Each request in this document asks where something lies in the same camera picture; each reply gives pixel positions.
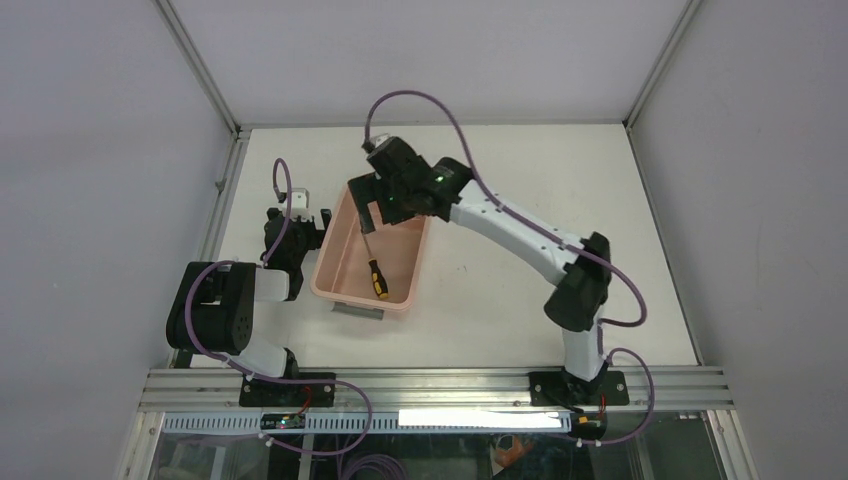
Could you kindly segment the black yellow screwdriver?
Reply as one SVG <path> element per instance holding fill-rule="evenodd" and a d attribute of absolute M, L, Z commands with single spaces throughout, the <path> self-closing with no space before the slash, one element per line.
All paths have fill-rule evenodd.
<path fill-rule="evenodd" d="M 380 269 L 378 260 L 371 249 L 369 240 L 365 233 L 362 234 L 362 239 L 366 253 L 368 255 L 368 266 L 370 269 L 371 282 L 375 295 L 378 299 L 388 299 L 389 290 L 387 280 L 383 275 L 382 270 Z"/>

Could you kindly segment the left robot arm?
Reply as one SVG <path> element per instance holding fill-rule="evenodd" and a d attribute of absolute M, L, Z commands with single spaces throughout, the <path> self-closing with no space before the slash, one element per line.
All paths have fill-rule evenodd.
<path fill-rule="evenodd" d="M 326 231 L 310 214 L 290 220 L 279 208 L 267 211 L 263 227 L 267 248 L 281 243 L 269 268 L 252 262 L 218 266 L 202 276 L 209 262 L 187 264 L 166 322 L 168 344 L 200 355 L 204 350 L 237 363 L 264 380 L 242 376 L 241 407 L 282 407 L 306 410 L 331 407 L 335 400 L 333 373 L 302 373 L 294 353 L 253 335 L 258 302 L 293 302 L 302 289 L 306 254 L 320 249 Z"/>

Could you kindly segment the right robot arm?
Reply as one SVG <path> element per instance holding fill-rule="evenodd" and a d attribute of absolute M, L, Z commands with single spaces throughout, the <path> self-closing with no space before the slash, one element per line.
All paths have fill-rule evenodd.
<path fill-rule="evenodd" d="M 599 400 L 609 368 L 600 346 L 601 313 L 612 273 L 610 244 L 598 232 L 552 240 L 521 213 L 510 214 L 497 195 L 485 193 L 472 169 L 443 157 L 429 164 L 397 136 L 367 139 L 362 145 L 372 170 L 348 182 L 365 233 L 378 223 L 398 225 L 415 217 L 437 217 L 476 232 L 536 270 L 553 287 L 543 306 L 562 332 L 561 370 L 532 382 L 534 404 L 574 411 Z"/>

